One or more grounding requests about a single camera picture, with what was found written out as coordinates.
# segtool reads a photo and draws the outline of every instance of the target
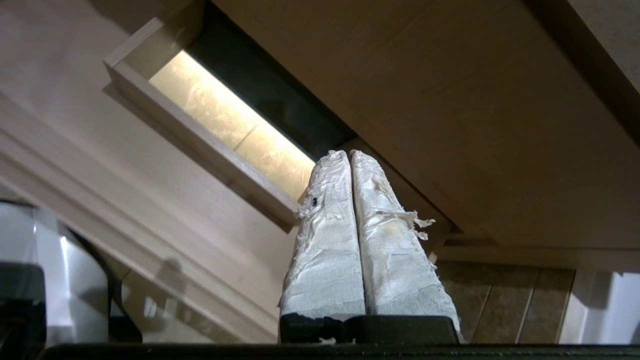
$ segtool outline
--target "white duct tape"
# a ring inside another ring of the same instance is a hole
[[[344,151],[330,151],[311,173],[280,314],[346,320],[365,314],[351,169]]]
[[[433,220],[404,211],[374,158],[352,151],[351,168],[367,313],[448,316],[460,332],[453,301],[418,242],[426,234],[414,230]]]

